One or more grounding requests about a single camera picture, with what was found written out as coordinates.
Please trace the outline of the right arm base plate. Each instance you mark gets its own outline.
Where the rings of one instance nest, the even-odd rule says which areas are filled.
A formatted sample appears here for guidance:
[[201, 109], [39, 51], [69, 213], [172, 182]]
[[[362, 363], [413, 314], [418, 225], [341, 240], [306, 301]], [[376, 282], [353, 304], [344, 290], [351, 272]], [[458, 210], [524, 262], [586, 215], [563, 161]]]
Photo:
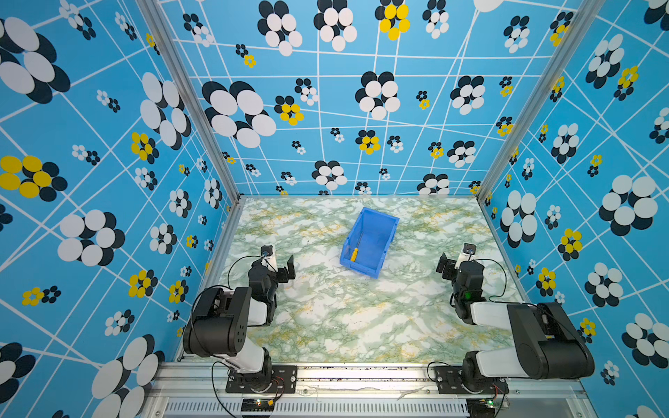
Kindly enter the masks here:
[[440, 395], [507, 395], [509, 386], [501, 378], [469, 376], [462, 367], [437, 365], [431, 366], [429, 378], [437, 385]]

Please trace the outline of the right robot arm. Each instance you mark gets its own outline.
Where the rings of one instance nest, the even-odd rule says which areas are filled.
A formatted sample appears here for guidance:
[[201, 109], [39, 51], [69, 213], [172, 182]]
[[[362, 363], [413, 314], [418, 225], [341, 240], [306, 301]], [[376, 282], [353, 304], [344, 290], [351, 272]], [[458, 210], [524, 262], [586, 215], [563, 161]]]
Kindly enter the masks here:
[[453, 260], [445, 254], [436, 272], [452, 285], [449, 303], [464, 323], [507, 330], [513, 345], [468, 352], [461, 382], [472, 393], [507, 378], [577, 380], [592, 376], [591, 351], [557, 302], [538, 305], [493, 301], [483, 296], [484, 265], [471, 254]]

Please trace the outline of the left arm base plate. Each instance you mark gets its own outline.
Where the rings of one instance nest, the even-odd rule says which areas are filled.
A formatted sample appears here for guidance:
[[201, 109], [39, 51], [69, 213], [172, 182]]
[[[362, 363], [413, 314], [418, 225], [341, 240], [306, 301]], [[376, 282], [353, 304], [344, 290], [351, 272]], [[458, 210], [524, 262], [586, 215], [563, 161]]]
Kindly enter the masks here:
[[298, 377], [298, 367], [279, 365], [271, 370], [262, 370], [255, 374], [231, 372], [228, 376], [225, 392], [228, 394], [294, 394]]

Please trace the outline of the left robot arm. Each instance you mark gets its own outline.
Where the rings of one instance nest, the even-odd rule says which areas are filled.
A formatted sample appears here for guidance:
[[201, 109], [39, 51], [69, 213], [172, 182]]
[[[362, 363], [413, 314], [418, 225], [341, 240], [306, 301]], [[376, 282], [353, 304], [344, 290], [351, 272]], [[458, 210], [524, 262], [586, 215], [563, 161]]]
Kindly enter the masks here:
[[252, 342], [247, 332], [251, 327], [272, 324], [278, 306], [276, 292], [280, 284], [294, 279], [294, 257], [289, 257], [286, 266], [277, 266], [273, 254], [263, 254], [254, 258], [246, 286], [204, 289], [186, 324], [184, 351], [214, 358], [228, 367], [228, 392], [284, 390], [294, 368], [275, 369], [269, 350]]

